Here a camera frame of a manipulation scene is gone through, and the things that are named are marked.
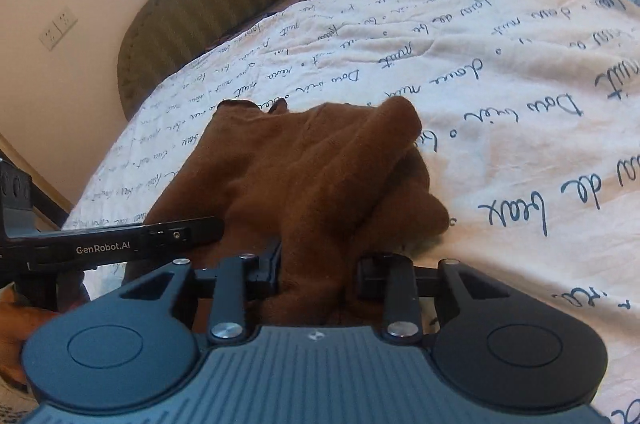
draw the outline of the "white bed sheet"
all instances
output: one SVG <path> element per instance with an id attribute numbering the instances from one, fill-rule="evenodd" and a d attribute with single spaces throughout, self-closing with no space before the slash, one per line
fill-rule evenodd
<path id="1" fill-rule="evenodd" d="M 640 419 L 640 9 L 627 0 L 315 0 L 166 79 L 88 184 L 67 228 L 142 221 L 216 105 L 376 105 L 400 94 L 457 257 L 604 338 L 594 404 Z M 92 296 L 121 266 L 88 273 Z"/>

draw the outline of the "brown garment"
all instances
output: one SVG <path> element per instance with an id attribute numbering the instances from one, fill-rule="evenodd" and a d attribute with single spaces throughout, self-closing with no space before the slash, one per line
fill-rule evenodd
<path id="1" fill-rule="evenodd" d="M 223 239 L 193 251 L 194 267 L 261 253 L 280 237 L 281 293 L 258 307 L 262 323 L 337 322 L 340 308 L 349 316 L 342 323 L 373 322 L 380 307 L 355 301 L 350 289 L 359 257 L 449 226 L 414 147 L 420 130 L 401 97 L 379 107 L 327 103 L 303 113 L 290 113 L 284 99 L 268 113 L 225 100 L 145 222 L 222 217 Z M 144 267 L 129 263 L 126 279 Z"/>

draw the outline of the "outlet plate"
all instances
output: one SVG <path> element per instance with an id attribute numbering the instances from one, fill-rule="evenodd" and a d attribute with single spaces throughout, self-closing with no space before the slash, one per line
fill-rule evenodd
<path id="1" fill-rule="evenodd" d="M 44 44 L 50 52 L 53 50 L 53 47 L 58 44 L 60 39 L 62 39 L 62 32 L 60 32 L 58 27 L 54 25 L 53 21 L 51 21 L 40 33 L 39 39 L 40 42 Z"/>
<path id="2" fill-rule="evenodd" d="M 63 35 L 66 34 L 76 22 L 78 22 L 78 18 L 74 16 L 69 7 L 64 7 L 60 13 L 53 18 L 53 24 L 57 26 Z"/>

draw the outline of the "finger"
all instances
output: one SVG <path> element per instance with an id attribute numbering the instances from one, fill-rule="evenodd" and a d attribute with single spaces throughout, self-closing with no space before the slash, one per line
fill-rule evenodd
<path id="1" fill-rule="evenodd" d="M 57 315 L 45 309 L 0 303 L 0 336 L 6 341 L 26 341 Z"/>

